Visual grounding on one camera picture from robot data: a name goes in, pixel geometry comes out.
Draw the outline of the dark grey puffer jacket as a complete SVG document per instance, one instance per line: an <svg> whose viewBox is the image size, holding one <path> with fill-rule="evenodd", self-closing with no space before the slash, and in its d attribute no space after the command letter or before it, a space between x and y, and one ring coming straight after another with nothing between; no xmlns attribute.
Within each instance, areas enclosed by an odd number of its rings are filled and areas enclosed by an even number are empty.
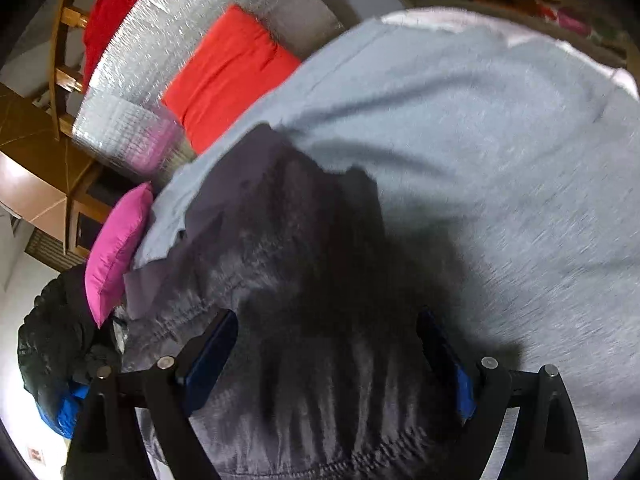
<svg viewBox="0 0 640 480"><path fill-rule="evenodd" d="M260 125L206 171L177 243L124 278L126 370L239 337L195 433L226 479L441 479L462 427L430 307L361 169L327 172Z"/></svg>

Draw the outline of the blue jacket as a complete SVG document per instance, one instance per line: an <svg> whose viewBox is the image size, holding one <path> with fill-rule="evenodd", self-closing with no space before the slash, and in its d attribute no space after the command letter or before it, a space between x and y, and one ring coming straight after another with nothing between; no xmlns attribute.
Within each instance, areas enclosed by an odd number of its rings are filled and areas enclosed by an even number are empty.
<svg viewBox="0 0 640 480"><path fill-rule="evenodd" d="M46 411L36 404L42 421L59 436L72 440L76 428L76 422L82 409L85 398L89 392L87 385L77 385L64 392L58 404L58 411L51 418Z"/></svg>

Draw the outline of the black puffer coat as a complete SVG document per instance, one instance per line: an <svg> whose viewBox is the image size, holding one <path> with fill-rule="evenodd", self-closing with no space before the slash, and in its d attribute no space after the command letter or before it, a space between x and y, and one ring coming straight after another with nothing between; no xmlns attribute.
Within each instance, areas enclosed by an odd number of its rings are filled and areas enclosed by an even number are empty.
<svg viewBox="0 0 640 480"><path fill-rule="evenodd" d="M96 324L83 264L58 274L36 296L18 330L17 362L25 389L50 410L73 385L88 385L102 366L120 367L110 326Z"/></svg>

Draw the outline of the magenta pillow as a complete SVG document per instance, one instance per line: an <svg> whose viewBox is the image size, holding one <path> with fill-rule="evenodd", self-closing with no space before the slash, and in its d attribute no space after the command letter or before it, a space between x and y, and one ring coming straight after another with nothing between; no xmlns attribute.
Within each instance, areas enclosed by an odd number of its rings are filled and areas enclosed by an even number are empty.
<svg viewBox="0 0 640 480"><path fill-rule="evenodd" d="M124 275L144 234L154 197L150 182L138 185L116 203L91 249L85 290L89 310L101 327L124 296Z"/></svg>

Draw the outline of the wooden cabinet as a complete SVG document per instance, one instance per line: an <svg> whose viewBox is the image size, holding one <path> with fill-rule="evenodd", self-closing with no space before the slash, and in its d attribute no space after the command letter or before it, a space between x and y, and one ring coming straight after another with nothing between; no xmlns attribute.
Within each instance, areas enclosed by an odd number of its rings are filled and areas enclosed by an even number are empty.
<svg viewBox="0 0 640 480"><path fill-rule="evenodd" d="M112 208L133 187L123 174L92 162L67 194L64 252L87 258Z"/></svg>

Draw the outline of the light blue-grey blanket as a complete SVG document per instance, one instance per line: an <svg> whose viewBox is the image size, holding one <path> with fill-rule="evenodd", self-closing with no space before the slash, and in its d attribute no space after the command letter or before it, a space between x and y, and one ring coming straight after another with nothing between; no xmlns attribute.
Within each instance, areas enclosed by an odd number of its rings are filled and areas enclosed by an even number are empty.
<svg viewBox="0 0 640 480"><path fill-rule="evenodd" d="M639 104L514 26L434 10L345 32L181 168L134 262L164 258L213 164L254 125L329 170L360 166L386 226L446 259L460 330L564 370L593 479L639 439Z"/></svg>

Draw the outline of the orange-red cushion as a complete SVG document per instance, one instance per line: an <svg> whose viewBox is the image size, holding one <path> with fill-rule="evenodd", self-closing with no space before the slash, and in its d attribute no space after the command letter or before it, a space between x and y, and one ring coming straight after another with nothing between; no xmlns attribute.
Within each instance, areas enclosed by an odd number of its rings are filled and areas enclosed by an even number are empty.
<svg viewBox="0 0 640 480"><path fill-rule="evenodd" d="M192 150L202 154L299 65L252 14L232 4L171 81L162 102Z"/></svg>

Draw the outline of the white bed sheet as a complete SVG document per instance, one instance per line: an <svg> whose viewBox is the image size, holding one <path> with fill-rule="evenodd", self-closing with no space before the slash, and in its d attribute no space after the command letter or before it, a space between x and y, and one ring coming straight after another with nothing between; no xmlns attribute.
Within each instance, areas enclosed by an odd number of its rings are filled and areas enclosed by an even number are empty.
<svg viewBox="0 0 640 480"><path fill-rule="evenodd" d="M431 6L430 8L410 9L386 14L380 18L385 25L405 26L429 30L443 30L460 34L473 27L484 27L494 35L499 36L510 48L518 44L534 40L544 40L548 44L565 51L567 54L579 58L583 63L591 66L601 75L608 78L617 87L624 89L636 102L639 101L639 90L634 82L634 77L626 68L613 67L612 62L600 63L593 54L588 54L572 46L564 39L556 39L544 32L522 24L494 18L493 16L480 14L452 6Z"/></svg>

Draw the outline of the silver foil insulation panel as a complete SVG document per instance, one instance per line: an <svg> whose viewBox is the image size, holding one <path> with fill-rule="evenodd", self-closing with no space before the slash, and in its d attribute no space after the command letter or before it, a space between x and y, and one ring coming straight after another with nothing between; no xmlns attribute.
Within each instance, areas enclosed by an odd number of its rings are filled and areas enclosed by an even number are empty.
<svg viewBox="0 0 640 480"><path fill-rule="evenodd" d="M131 179L166 184L195 154L160 98L231 3L300 58L344 29L322 0L138 0L92 73L73 141Z"/></svg>

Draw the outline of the red garment on railing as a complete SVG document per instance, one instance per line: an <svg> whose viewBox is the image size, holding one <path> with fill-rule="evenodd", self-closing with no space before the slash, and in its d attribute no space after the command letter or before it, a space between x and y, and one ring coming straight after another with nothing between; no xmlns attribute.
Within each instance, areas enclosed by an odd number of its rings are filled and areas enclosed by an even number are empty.
<svg viewBox="0 0 640 480"><path fill-rule="evenodd" d="M85 69L84 87L88 88L91 76L100 58L128 13L138 0L96 0L89 14L84 33Z"/></svg>

